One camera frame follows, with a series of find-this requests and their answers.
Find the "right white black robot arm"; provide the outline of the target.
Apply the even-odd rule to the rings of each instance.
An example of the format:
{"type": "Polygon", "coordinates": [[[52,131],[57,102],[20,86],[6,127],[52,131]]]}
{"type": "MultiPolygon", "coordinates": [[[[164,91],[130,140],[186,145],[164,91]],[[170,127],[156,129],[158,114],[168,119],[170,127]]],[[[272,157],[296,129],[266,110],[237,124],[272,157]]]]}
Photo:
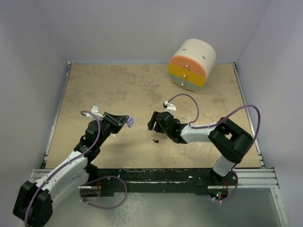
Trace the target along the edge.
{"type": "Polygon", "coordinates": [[[190,127],[168,112],[155,111],[147,126],[151,131],[166,134],[177,144],[211,142],[221,153],[210,174],[216,185],[227,180],[229,171],[242,161],[253,144],[252,136],[230,119],[215,126],[190,127]]]}

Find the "purple earbud charging case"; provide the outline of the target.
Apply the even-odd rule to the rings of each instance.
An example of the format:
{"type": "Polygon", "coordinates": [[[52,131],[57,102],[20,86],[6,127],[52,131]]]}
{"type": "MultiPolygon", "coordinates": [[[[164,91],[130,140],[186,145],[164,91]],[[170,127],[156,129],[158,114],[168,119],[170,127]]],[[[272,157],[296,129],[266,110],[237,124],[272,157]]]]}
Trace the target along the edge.
{"type": "Polygon", "coordinates": [[[131,128],[133,124],[134,124],[134,118],[130,116],[127,120],[127,127],[131,128]]]}

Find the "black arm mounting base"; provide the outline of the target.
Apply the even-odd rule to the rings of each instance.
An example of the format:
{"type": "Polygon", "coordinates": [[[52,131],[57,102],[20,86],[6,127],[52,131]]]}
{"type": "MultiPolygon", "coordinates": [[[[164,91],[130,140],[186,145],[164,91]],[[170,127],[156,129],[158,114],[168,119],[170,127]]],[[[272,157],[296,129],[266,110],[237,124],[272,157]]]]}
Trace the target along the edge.
{"type": "Polygon", "coordinates": [[[97,168],[85,167],[89,174],[87,186],[102,197],[117,192],[128,193],[192,193],[226,198],[238,185],[235,172],[217,175],[211,168],[97,168]]]}

